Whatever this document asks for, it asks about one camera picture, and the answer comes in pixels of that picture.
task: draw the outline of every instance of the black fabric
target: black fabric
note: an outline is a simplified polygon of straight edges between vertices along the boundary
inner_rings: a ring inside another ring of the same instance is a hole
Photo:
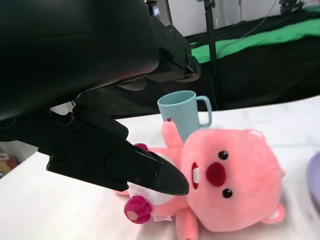
[[[218,59],[217,64],[224,109],[320,95],[320,37],[249,47]],[[203,65],[204,68],[209,69],[210,65]]]
[[[318,18],[320,18],[320,12],[315,12],[315,11],[308,12],[304,10],[299,12],[294,12],[288,15],[269,16],[265,19],[265,21],[261,26],[259,26],[257,29],[252,31],[248,36],[254,35],[257,33],[272,31],[275,29],[285,27],[290,24],[300,23],[306,20],[318,19]],[[234,25],[215,29],[214,38],[216,41],[228,40],[228,39],[239,39],[245,34],[247,34],[251,29],[253,29],[258,24],[260,24],[263,19],[264,17],[257,20],[252,20],[252,21],[241,21]],[[188,36],[187,40],[189,41],[189,43],[198,42],[198,44],[196,43],[196,45],[193,45],[192,48],[199,47],[202,45],[207,45],[209,43],[208,34],[206,32]]]
[[[320,37],[249,47],[218,59],[217,64],[225,110],[320,95]],[[213,105],[210,62],[201,64],[201,71],[195,82],[150,81],[141,91],[106,87],[84,94],[79,101],[116,119],[158,114],[157,100],[179,90],[206,95]],[[199,104],[199,110],[205,111]]]
[[[76,103],[81,103],[114,119],[158,114],[157,100],[175,91],[193,90],[199,96],[205,95],[212,99],[211,77],[208,72],[210,69],[206,69],[206,71],[204,77],[193,82],[156,82],[150,80],[147,87],[140,91],[130,91],[118,86],[103,87],[85,93]],[[198,107],[203,111],[206,109],[202,101],[199,102]]]

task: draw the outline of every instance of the plush toy nose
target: plush toy nose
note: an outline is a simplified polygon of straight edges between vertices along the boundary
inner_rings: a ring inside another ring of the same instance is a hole
[[[227,179],[224,166],[215,162],[212,163],[206,170],[206,179],[215,187],[221,187]]]

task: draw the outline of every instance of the light blue mug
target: light blue mug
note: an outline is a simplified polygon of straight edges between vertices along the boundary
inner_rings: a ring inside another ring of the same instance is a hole
[[[198,115],[197,101],[205,102],[208,110],[209,122],[200,124]],[[179,132],[183,142],[187,140],[190,134],[200,128],[210,127],[212,124],[212,107],[208,97],[197,96],[194,91],[176,91],[161,97],[158,107],[163,121],[171,119]]]

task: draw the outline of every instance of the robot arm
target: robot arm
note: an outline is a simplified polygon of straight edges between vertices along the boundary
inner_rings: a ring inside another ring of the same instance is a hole
[[[124,191],[131,182],[185,195],[173,165],[126,141],[123,125],[83,106],[50,107],[105,86],[194,81],[200,65],[171,25],[150,17],[143,0],[0,3],[1,141],[19,140],[50,156],[47,170]]]

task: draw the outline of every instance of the white tablecloth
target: white tablecloth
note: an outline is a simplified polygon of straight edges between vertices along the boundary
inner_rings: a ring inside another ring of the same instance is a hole
[[[208,114],[199,113],[205,123]],[[162,119],[151,115],[119,120],[128,140],[164,147]],[[308,195],[305,171],[320,150],[320,97],[213,113],[212,128],[262,131],[281,167],[286,219],[232,233],[200,227],[200,239],[318,239],[318,216]],[[113,191],[46,171],[48,157],[36,153],[0,180],[0,240],[175,240],[173,222],[136,225],[126,219],[127,200]]]

